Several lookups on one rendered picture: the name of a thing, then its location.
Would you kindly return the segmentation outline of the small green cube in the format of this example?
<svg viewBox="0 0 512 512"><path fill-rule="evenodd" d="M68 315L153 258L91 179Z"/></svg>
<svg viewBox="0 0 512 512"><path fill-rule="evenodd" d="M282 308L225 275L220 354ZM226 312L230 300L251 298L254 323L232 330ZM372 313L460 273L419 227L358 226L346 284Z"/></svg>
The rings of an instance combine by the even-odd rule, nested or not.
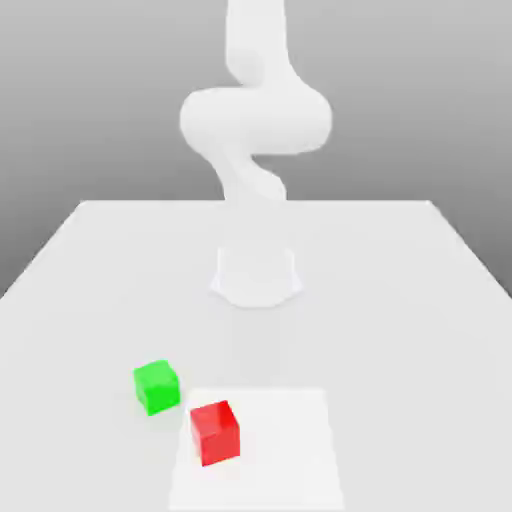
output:
<svg viewBox="0 0 512 512"><path fill-rule="evenodd" d="M156 360L133 370L135 393L152 416L181 402L180 382L167 360Z"/></svg>

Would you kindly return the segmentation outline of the small red cube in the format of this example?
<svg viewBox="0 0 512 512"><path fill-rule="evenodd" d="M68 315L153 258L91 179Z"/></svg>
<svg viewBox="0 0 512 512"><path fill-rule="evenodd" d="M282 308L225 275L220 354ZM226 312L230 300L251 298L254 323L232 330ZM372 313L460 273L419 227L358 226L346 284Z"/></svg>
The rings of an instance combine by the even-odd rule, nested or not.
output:
<svg viewBox="0 0 512 512"><path fill-rule="evenodd" d="M190 411L191 433L202 466L238 457L240 426L227 400Z"/></svg>

